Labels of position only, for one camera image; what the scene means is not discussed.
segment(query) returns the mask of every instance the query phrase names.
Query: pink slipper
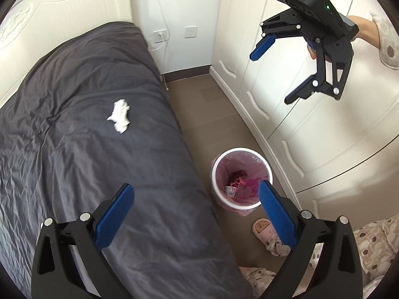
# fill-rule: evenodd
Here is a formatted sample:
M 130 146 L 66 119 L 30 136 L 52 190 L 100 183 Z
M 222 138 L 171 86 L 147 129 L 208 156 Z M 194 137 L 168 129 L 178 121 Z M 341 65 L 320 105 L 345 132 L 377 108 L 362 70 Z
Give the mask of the pink slipper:
M 262 230 L 260 233 L 258 233 L 255 229 L 255 225 L 259 221 L 266 221 L 269 223 L 269 225 L 264 230 Z M 252 224 L 252 231 L 255 234 L 255 236 L 258 237 L 258 239 L 266 246 L 269 245 L 270 237 L 276 233 L 276 230 L 274 229 L 272 223 L 270 222 L 269 219 L 266 219 L 266 218 L 260 218 L 257 221 L 255 221 Z

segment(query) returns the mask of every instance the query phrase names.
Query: person's leg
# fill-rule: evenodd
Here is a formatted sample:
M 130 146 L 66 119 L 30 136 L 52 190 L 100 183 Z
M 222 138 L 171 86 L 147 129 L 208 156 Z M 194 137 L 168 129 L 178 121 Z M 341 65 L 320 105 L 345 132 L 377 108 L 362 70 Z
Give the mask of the person's leg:
M 242 268 L 240 270 L 244 279 L 249 282 L 253 289 L 253 295 L 259 298 L 266 288 L 273 281 L 276 274 L 265 268 Z M 306 291 L 307 286 L 300 285 L 295 291 L 294 296 Z
M 374 280 L 389 269 L 399 250 L 399 214 L 354 231 L 363 270 Z
M 290 253 L 290 247 L 283 244 L 268 219 L 263 218 L 255 221 L 253 224 L 253 232 L 256 237 L 265 244 L 266 249 L 274 256 L 287 256 Z M 316 267 L 322 248 L 323 244 L 316 244 L 309 262 L 311 268 Z
M 265 244 L 266 249 L 274 256 L 287 256 L 290 253 L 290 247 L 282 243 L 268 219 L 258 219 L 254 222 L 252 229 L 256 237 Z

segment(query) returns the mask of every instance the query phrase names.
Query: floor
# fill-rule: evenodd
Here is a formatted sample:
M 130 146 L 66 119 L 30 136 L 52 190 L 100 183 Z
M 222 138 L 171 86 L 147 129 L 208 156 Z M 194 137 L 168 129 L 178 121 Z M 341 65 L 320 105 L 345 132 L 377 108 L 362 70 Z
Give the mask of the floor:
M 210 75 L 170 82 L 168 87 L 170 103 L 209 194 L 211 161 L 216 156 L 235 147 L 251 148 L 264 156 L 244 121 Z M 284 193 L 275 177 L 273 185 L 279 193 Z M 284 258 L 270 254 L 252 233 L 252 223 L 266 217 L 263 208 L 258 207 L 248 216 L 241 217 L 213 203 L 220 228 L 234 251 L 237 264 L 277 272 Z

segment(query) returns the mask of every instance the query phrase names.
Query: white trash can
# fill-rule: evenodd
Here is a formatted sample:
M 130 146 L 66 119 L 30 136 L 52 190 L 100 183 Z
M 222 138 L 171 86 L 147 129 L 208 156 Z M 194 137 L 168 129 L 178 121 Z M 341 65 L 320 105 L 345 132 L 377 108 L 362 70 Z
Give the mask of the white trash can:
M 229 179 L 237 172 L 246 174 L 240 180 L 243 184 L 233 197 L 232 194 L 228 196 L 225 187 L 228 187 Z M 211 180 L 218 204 L 226 210 L 246 216 L 261 204 L 258 196 L 260 182 L 269 180 L 273 184 L 273 175 L 262 155 L 248 148 L 233 148 L 214 160 Z

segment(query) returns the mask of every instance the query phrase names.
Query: human hand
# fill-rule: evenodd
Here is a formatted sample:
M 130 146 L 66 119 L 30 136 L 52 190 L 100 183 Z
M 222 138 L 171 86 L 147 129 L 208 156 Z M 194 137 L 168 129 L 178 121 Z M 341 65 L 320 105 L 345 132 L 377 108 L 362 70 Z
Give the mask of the human hand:
M 377 25 L 367 19 L 358 16 L 348 16 L 350 20 L 352 20 L 359 27 L 359 32 L 352 39 L 354 41 L 356 38 L 363 39 L 374 47 L 380 49 L 380 35 L 378 33 Z M 308 51 L 312 59 L 316 59 L 316 51 L 312 49 L 308 44 Z

